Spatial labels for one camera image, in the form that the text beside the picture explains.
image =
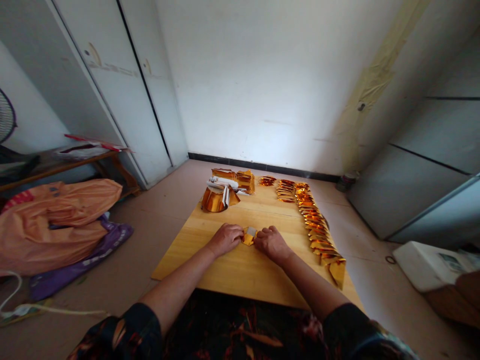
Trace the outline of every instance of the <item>small can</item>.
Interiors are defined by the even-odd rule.
[[[346,193],[357,181],[360,174],[358,171],[350,171],[342,175],[335,185],[335,188],[342,193]]]

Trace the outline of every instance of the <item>orange plastic bag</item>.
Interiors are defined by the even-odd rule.
[[[0,269],[30,276],[86,258],[107,233],[97,219],[121,193],[115,181],[96,179],[53,182],[15,196],[0,215]]]

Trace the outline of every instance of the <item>hand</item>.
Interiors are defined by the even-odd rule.
[[[280,267],[284,261],[294,254],[275,226],[264,227],[262,231],[257,232],[253,244],[257,250],[267,255]]]
[[[240,225],[224,223],[205,247],[211,250],[215,258],[219,258],[235,249],[243,236],[244,229]]]

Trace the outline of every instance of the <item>floor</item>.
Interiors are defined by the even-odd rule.
[[[132,237],[85,277],[56,294],[54,305],[71,310],[107,310],[114,315],[127,310],[156,284],[150,275],[202,196],[214,167],[218,165],[188,160],[151,190],[115,205],[111,220],[132,225]],[[479,358],[480,350],[475,348],[470,330],[438,317],[398,265],[385,261],[397,245],[377,240],[333,183],[252,172],[310,184],[371,318],[403,339],[422,359]],[[15,285],[13,281],[0,285],[0,299],[5,299]],[[23,286],[13,303],[27,298]],[[1,328],[0,358],[64,359],[98,321],[94,316],[45,313]]]

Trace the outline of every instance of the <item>fan grille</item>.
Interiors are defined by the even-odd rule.
[[[0,144],[12,135],[16,126],[14,107],[7,95],[0,89]]]

